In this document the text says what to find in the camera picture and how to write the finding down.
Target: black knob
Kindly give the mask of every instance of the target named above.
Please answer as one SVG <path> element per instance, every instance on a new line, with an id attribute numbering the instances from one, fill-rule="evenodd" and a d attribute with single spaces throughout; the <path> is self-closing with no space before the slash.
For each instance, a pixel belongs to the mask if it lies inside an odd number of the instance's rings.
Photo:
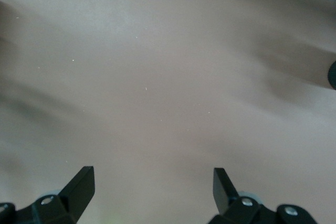
<path id="1" fill-rule="evenodd" d="M 331 65 L 328 72 L 328 81 L 330 85 L 336 89 L 336 61 Z"/>

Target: metal screw head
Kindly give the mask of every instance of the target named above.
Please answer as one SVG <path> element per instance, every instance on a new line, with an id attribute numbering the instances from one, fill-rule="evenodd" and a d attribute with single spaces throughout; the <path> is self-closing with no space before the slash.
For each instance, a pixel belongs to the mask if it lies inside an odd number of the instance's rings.
<path id="1" fill-rule="evenodd" d="M 7 204 L 4 204 L 3 206 L 0 206 L 0 212 L 5 211 L 8 208 Z"/>
<path id="2" fill-rule="evenodd" d="M 295 210 L 295 208 L 292 208 L 292 207 L 285 207 L 285 212 L 288 215 L 292 215 L 292 216 L 297 216 L 298 215 L 298 212 Z"/>
<path id="3" fill-rule="evenodd" d="M 247 206 L 247 207 L 251 207 L 253 206 L 253 202 L 252 200 L 248 199 L 248 198 L 243 198 L 242 200 L 243 205 Z"/>
<path id="4" fill-rule="evenodd" d="M 53 196 L 46 197 L 46 198 L 44 198 L 44 199 L 41 201 L 41 205 L 47 205 L 47 204 L 49 204 L 50 202 L 52 202 L 53 199 L 54 199 Z"/>

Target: screw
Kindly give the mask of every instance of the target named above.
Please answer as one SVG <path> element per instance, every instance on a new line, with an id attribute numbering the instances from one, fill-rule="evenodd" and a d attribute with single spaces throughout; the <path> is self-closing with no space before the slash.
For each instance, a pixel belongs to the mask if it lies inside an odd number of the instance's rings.
<path id="1" fill-rule="evenodd" d="M 285 211 L 289 215 L 297 216 L 298 212 L 295 210 L 295 208 L 292 207 L 285 207 Z"/>
<path id="2" fill-rule="evenodd" d="M 49 204 L 50 202 L 52 202 L 53 199 L 54 199 L 53 196 L 46 197 L 46 198 L 44 198 L 44 199 L 41 201 L 41 205 L 47 205 L 47 204 Z"/>
<path id="3" fill-rule="evenodd" d="M 7 205 L 7 204 L 4 204 L 3 206 L 0 207 L 0 212 L 5 211 L 6 208 L 8 208 L 8 205 Z"/>
<path id="4" fill-rule="evenodd" d="M 242 200 L 243 205 L 247 206 L 247 207 L 251 207 L 253 206 L 253 202 L 252 200 L 248 199 L 248 198 L 243 198 Z"/>

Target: beige surface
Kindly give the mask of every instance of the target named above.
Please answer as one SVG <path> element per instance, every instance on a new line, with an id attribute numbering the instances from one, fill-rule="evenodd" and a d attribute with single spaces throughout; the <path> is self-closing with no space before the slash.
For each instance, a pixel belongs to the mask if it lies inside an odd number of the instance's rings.
<path id="1" fill-rule="evenodd" d="M 333 223 L 335 0 L 1 0 L 0 201 L 94 165 L 79 223 L 206 224 L 213 168 Z"/>

